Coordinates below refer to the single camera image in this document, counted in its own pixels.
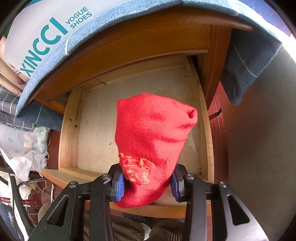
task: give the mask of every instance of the wooden drawer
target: wooden drawer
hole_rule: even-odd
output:
[[[108,172],[118,163],[114,141],[116,104],[141,93],[167,96],[193,106],[198,123],[190,132],[178,163],[204,181],[214,182],[213,144],[207,106],[190,57],[172,56],[148,60],[102,74],[72,90],[66,106],[59,146],[59,170],[42,170],[55,184],[85,183]],[[123,212],[183,218],[186,203],[177,203],[170,188],[153,204],[121,209]]]

